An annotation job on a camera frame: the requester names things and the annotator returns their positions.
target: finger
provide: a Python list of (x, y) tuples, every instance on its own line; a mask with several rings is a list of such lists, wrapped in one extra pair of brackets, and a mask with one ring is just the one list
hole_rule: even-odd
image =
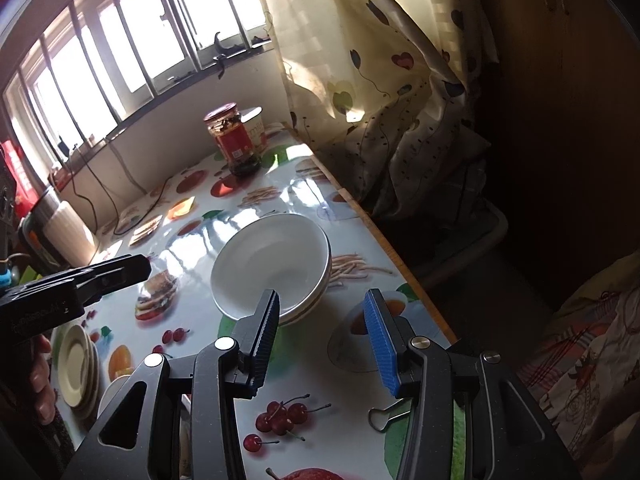
[(41, 424), (47, 425), (52, 423), (54, 416), (56, 415), (56, 394), (53, 392), (53, 388), (49, 383), (42, 389), (36, 398), (36, 412), (38, 413), (38, 420)]
[(36, 352), (42, 352), (43, 354), (51, 353), (51, 342), (42, 334), (35, 338)]
[(49, 365), (47, 365), (44, 355), (36, 354), (29, 378), (31, 380), (31, 386), (33, 386), (33, 391), (36, 393), (42, 391), (42, 389), (49, 384)]

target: window sill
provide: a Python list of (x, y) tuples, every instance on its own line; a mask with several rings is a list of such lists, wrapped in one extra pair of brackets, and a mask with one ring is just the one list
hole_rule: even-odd
[[(265, 41), (264, 43), (255, 45), (250, 51), (243, 50), (242, 52), (233, 54), (225, 59), (224, 69), (227, 70), (233, 65), (242, 63), (249, 58), (259, 56), (260, 54), (263, 54), (270, 50), (273, 50), (273, 44), (271, 43), (271, 41)], [(158, 97), (142, 105), (142, 107), (140, 107), (129, 117), (124, 119), (118, 126), (111, 130), (110, 133), (108, 133), (103, 139), (96, 142), (96, 144), (94, 144), (92, 147), (87, 148), (85, 144), (79, 146), (78, 149), (75, 150), (71, 154), (70, 158), (66, 161), (66, 168), (62, 168), (55, 174), (49, 175), (49, 183), (54, 186), (58, 192), (62, 192), (62, 190), (65, 189), (65, 187), (71, 182), (70, 172), (72, 172), (74, 175), (78, 174), (79, 171), (81, 171), (82, 168), (84, 168), (85, 165), (87, 165), (92, 160), (92, 158), (94, 158), (94, 156), (96, 156), (99, 152), (106, 148), (113, 139), (122, 135), (129, 126), (135, 124), (151, 110), (154, 110), (157, 106), (163, 104), (165, 101), (168, 101), (170, 98), (179, 94), (181, 91), (217, 73), (220, 73), (220, 66), (218, 63), (213, 63), (206, 68), (203, 68), (199, 72), (188, 75), (171, 87), (167, 88), (160, 95), (158, 95)]]

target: metal pivot screw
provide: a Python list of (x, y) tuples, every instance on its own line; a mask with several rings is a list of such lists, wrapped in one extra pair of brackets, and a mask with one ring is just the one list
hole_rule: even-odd
[(216, 339), (216, 342), (213, 343), (218, 350), (229, 350), (233, 348), (235, 344), (236, 342), (232, 337), (219, 337)]
[(145, 365), (153, 368), (154, 366), (158, 366), (160, 363), (162, 363), (163, 359), (164, 358), (162, 357), (162, 354), (149, 354), (145, 357)]
[(500, 354), (495, 350), (487, 350), (482, 353), (482, 359), (491, 365), (497, 365), (500, 362)]
[(431, 346), (431, 340), (423, 335), (417, 335), (416, 337), (411, 339), (411, 346), (413, 346), (414, 348), (419, 348), (420, 350), (424, 350), (425, 348), (429, 348), (429, 346)]

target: wooden table edge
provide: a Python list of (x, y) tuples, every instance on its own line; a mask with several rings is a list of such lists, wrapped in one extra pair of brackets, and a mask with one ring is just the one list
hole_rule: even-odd
[(427, 312), (430, 314), (433, 320), (437, 323), (440, 330), (442, 330), (442, 333), (447, 338), (447, 340), (451, 344), (455, 343), (458, 340), (458, 338), (454, 334), (453, 330), (451, 329), (449, 324), (445, 321), (445, 319), (442, 317), (442, 314), (440, 313), (438, 308), (435, 306), (433, 301), (431, 301), (431, 298), (422, 288), (422, 286), (420, 285), (420, 282), (409, 270), (409, 267), (407, 267), (404, 261), (402, 261), (402, 258), (398, 253), (396, 253), (396, 250), (385, 238), (385, 235), (383, 235), (382, 232), (380, 232), (380, 229), (378, 229), (378, 226), (374, 224), (373, 220), (369, 217), (366, 211), (364, 211), (364, 209), (361, 208), (360, 204), (358, 204), (358, 202), (356, 202), (353, 196), (351, 196), (351, 193), (349, 193), (346, 189), (344, 189), (343, 186), (340, 185), (340, 183), (335, 179), (335, 177), (331, 174), (331, 172), (324, 166), (324, 164), (320, 162), (315, 155), (311, 155), (311, 159), (315, 162), (318, 168), (320, 168), (320, 170), (324, 173), (324, 175), (329, 179), (329, 182), (331, 182), (334, 185), (338, 193), (340, 193), (340, 195), (347, 201), (347, 203), (358, 214), (358, 216), (360, 217), (364, 225), (366, 225), (367, 229), (371, 232), (371, 234), (376, 239), (380, 247), (382, 247), (382, 250), (385, 251), (386, 255), (389, 257), (389, 259), (400, 271), (400, 274), (402, 274), (402, 277), (406, 280), (409, 286), (414, 290), (414, 292), (416, 293), (416, 295), (418, 296), (422, 304), (427, 309)]

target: red jar label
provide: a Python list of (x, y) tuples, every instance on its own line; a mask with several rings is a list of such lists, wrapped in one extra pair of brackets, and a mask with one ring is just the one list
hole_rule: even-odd
[(242, 123), (236, 124), (221, 136), (217, 136), (216, 140), (229, 162), (251, 153), (254, 147)]

